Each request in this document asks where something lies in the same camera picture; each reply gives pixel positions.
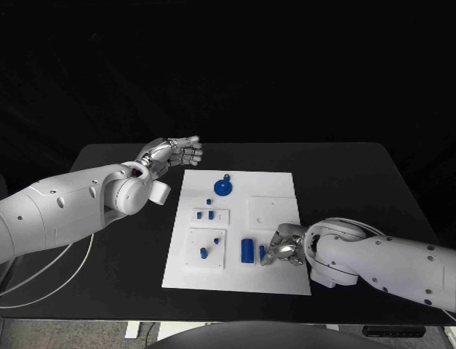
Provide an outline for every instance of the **black background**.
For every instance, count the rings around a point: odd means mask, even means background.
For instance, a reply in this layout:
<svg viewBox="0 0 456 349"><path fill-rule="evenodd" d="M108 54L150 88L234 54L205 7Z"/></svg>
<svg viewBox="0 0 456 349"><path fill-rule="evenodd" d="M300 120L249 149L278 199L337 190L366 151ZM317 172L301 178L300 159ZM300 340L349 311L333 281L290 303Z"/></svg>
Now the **black background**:
<svg viewBox="0 0 456 349"><path fill-rule="evenodd" d="M456 248L456 8L117 3L0 1L10 193L91 143L378 142Z"/></svg>

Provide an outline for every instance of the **black table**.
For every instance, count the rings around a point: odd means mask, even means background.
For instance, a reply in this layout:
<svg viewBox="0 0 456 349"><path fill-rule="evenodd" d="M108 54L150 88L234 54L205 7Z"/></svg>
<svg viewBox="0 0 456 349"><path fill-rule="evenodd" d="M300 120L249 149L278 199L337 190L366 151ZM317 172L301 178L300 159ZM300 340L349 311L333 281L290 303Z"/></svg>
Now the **black table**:
<svg viewBox="0 0 456 349"><path fill-rule="evenodd" d="M131 161L141 144L88 145L70 171ZM94 247L76 277L46 299L0 310L4 318L235 321L278 320L313 324L453 324L443 312L371 288L327 289L310 282L311 296L161 288L183 171L161 177L171 187L164 206L148 202L131 217L94 235ZM205 144L197 169L291 172L300 222L346 217L387 235L437 244L437 238L397 171L375 143ZM68 279L86 252L79 241L53 267L0 305L29 302ZM24 256L11 285L30 276L63 248Z"/></svg>

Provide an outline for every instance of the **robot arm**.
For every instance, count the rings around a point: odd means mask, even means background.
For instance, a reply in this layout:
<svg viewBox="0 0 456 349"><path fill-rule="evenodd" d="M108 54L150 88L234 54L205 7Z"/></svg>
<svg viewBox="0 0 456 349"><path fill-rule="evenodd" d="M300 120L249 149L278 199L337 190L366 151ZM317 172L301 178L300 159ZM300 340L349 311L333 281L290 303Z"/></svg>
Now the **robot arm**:
<svg viewBox="0 0 456 349"><path fill-rule="evenodd" d="M366 238L363 230L340 220L309 228L284 224L275 235L281 241L271 246L264 264L280 258L297 265L304 257L310 279L323 286L355 285L361 276L382 292L456 313L453 249L391 236Z"/></svg>
<svg viewBox="0 0 456 349"><path fill-rule="evenodd" d="M49 177L0 201L0 264L72 244L135 214L147 200L164 204L170 187L156 180L176 164L200 161L199 138L148 145L134 161Z"/></svg>

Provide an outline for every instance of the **floor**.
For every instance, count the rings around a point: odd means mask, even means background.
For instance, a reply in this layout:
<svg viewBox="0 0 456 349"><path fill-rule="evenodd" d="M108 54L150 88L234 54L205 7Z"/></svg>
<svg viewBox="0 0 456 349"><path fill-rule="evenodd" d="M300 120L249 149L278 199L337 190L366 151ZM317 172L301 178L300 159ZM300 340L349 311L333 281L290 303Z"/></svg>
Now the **floor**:
<svg viewBox="0 0 456 349"><path fill-rule="evenodd" d="M131 349L145 348L157 340L158 323L140 323L140 336L124 338L122 321L34 321L1 320L0 349ZM361 326L339 326L339 331L362 336ZM438 327L427 327L423 338L374 338L395 349L451 349Z"/></svg>

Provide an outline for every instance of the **blue object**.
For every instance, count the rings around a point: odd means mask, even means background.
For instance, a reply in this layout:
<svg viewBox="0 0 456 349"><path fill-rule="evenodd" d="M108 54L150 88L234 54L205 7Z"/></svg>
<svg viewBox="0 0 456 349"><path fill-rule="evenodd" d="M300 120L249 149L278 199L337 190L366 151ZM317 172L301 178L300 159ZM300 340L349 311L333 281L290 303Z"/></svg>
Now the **blue object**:
<svg viewBox="0 0 456 349"><path fill-rule="evenodd" d="M258 261L264 259L265 254L267 254L267 247L264 245L258 245Z"/></svg>
<svg viewBox="0 0 456 349"><path fill-rule="evenodd" d="M218 180L213 184L213 191L218 196L229 195L232 190L232 184L229 182L229 175L223 175L223 179Z"/></svg>
<svg viewBox="0 0 456 349"><path fill-rule="evenodd" d="M251 238L241 241L241 263L254 264L254 241Z"/></svg>

